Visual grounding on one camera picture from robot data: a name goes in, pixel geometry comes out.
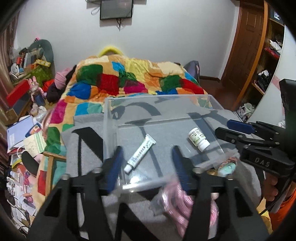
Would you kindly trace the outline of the right hand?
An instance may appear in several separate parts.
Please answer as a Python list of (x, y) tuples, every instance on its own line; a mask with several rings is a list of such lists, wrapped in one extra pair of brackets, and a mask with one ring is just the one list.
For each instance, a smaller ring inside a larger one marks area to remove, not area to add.
[(278, 190), (275, 187), (277, 182), (278, 179), (275, 176), (266, 173), (262, 191), (266, 201), (273, 201), (278, 195)]

